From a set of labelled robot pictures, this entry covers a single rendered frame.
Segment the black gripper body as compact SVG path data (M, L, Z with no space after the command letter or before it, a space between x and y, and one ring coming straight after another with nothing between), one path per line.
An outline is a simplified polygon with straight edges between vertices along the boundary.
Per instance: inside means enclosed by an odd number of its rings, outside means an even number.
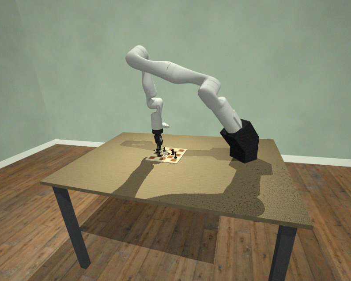
M152 130L152 133L155 134L155 136L157 136L159 141L159 136L161 137L161 134L163 133L163 128L160 130Z

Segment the cream and brown chessboard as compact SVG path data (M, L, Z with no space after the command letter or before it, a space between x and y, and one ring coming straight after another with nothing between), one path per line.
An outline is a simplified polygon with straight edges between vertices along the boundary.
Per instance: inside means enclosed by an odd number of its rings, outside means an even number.
M172 149L174 150L174 153L176 152L176 157L177 157L176 159L174 158L175 155L171 155L172 154L172 151L171 151ZM156 153L157 150L155 150L145 160L177 164L179 162L179 160L182 158L182 156L185 154L185 152L187 151L187 149L168 148L168 147L165 147L165 150L167 150L167 153L168 153L168 155L166 155L166 157L163 157L164 154L161 154L162 150L160 151L161 157L158 157L158 153Z

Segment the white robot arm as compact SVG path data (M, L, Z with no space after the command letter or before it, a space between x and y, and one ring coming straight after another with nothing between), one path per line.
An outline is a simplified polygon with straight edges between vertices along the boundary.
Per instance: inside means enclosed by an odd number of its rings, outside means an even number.
M154 98L157 91L152 75L174 84L191 83L199 85L198 96L212 110L225 130L228 133L235 133L242 128L242 121L227 99L217 97L221 83L216 78L189 70L169 61L150 61L143 46L134 47L127 53L125 59L129 66L142 71L142 85L146 94L147 106L150 109L157 109L156 112L151 113L152 130L169 128L168 124L162 123L163 101L161 98Z

